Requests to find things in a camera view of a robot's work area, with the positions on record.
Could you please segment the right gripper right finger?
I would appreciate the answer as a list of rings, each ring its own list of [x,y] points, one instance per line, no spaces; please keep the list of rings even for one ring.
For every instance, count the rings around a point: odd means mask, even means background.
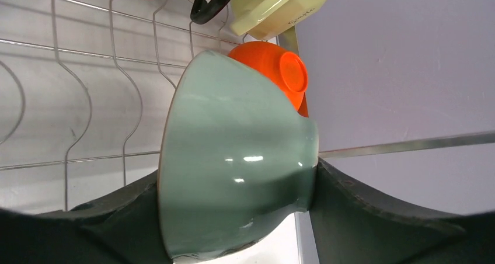
[[[320,159],[309,211],[320,263],[493,263],[494,212],[392,197]]]

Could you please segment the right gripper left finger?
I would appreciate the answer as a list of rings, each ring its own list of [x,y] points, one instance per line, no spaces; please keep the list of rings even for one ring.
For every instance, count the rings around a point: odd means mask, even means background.
[[[1,263],[172,263],[153,172],[69,211],[1,209]]]

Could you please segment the mint green bowl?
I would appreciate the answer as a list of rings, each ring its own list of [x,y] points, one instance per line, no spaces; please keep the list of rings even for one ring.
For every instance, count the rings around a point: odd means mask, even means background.
[[[158,168],[159,224],[176,263],[248,248],[309,209],[318,128],[257,71],[216,51],[188,64]]]

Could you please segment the orange bowl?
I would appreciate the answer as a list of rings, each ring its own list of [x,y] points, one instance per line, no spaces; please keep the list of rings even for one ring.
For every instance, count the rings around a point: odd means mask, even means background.
[[[305,97],[308,72],[298,54],[266,41],[249,41],[233,48],[228,57],[270,79],[301,116],[309,116]]]

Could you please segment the pale yellow mug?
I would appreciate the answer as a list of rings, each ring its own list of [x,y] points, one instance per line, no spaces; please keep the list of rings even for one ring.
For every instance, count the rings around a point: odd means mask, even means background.
[[[270,40],[317,12],[327,0],[231,0],[238,36]]]

